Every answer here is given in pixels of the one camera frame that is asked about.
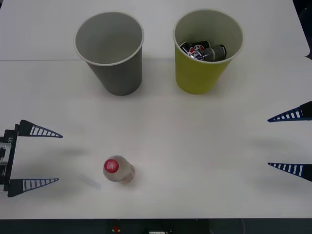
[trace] black device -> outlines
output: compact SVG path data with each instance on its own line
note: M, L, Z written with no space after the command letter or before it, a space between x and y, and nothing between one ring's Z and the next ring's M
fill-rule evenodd
M13 197L59 180L58 178L10 179L18 136L63 138L62 135L54 131L26 120L21 120L19 124L15 124L14 130L5 130L4 136L0 137L0 192L8 192L8 197Z

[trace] cup rim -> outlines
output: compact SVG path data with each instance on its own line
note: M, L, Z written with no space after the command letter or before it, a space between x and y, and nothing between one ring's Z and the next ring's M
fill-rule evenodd
M93 17L96 17L98 15L102 15L102 14L106 14L106 13L119 13L119 14L123 14L123 15L126 15L126 16L129 16L131 18L133 18L137 23L138 25L140 26L141 28L141 31L142 31L142 39L141 39L141 43L139 45L139 47L133 52L133 54L131 54L129 57L125 58L124 60L121 60L119 62L114 62L114 63L97 63L97 62L92 62L88 59L86 59L84 56L82 56L80 54L80 52L78 51L77 49L77 46L76 46L76 38L77 38L77 34L78 34L78 31L79 29L82 27L82 25L87 22L88 20L92 19ZM76 53L79 55L80 58L82 58L84 61L86 61L87 63L89 64L92 64L92 65L95 65L95 66L101 66L101 67L110 67L110 66L115 66L115 65L119 65L119 64L122 64L128 60L130 60L131 58L133 58L138 52L139 50L142 48L143 46L143 42L144 42L144 30L143 30L143 26L142 24L133 16L127 14L127 13L124 13L124 12L121 12L121 11L105 11L105 12L100 12L98 14L95 14L89 18L87 18L85 21L82 22L82 24L78 27L78 30L76 31L75 35L74 35L74 47L75 47L75 51Z
M191 14L191 13L194 13L194 12L197 12L197 11L215 11L215 12L219 12L219 13L222 13L228 17L230 17L235 23L237 23L237 25L239 26L240 28L240 31L242 32L242 37L243 37L243 40L242 40L242 44L239 48L239 50L234 54L232 55L231 57L225 59L225 60L222 60L222 61L216 61L216 62L208 62L208 61L201 61L201 60L198 60L198 59L195 59L195 58L192 58L191 56L188 56L181 48L180 48L180 45L177 43L176 41L176 36L175 36L175 31L176 31L176 26L177 24L187 15ZM186 57L196 61L196 62L200 62L200 63L203 63L203 64L221 64L221 63L226 63L226 62L229 62L231 61L233 58L235 58L240 52L241 50L243 49L244 47L244 43L245 43L245 35L244 35L244 30L242 28L242 26L240 25L240 23L235 20L232 16L230 16L229 14L223 12L223 11L220 11L220 10L217 10L217 9L213 9L213 8L200 8L200 9L196 9L196 10L193 10L193 11L190 11L190 12L187 12L186 14L184 14L181 18L179 18L179 20L175 23L175 26L174 26L174 29L173 29L173 39L174 39L174 43L175 43L175 46L178 48L178 50Z

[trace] cable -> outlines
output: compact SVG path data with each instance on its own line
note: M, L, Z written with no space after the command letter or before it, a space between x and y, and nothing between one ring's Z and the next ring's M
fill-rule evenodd
M242 219L242 223L243 223L243 234L245 234L245 223L244 223L244 219Z

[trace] dark can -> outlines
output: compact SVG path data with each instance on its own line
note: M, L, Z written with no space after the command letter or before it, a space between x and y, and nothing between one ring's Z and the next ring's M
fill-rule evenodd
M191 46L194 48L194 50L203 50L203 49L209 48L210 44L208 41L202 40L199 42L191 43Z
M194 48L187 41L180 45L180 48L187 54L190 55L194 51Z
M193 52L191 52L189 54L190 57L194 58L194 59L198 59L198 60L202 60L203 59L203 55L200 51L194 50Z
M222 61L226 58L227 50L224 45L214 45L199 51L202 55L202 60L207 62Z

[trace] yellow paper cup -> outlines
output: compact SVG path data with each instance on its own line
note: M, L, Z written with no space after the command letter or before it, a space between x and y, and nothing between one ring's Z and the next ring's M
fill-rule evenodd
M244 43L243 30L229 15L211 9L187 13L175 25L175 79L181 89L191 94L203 94L217 82ZM206 62L188 56L180 48L186 41L207 40L211 45L223 44L227 56L223 61Z

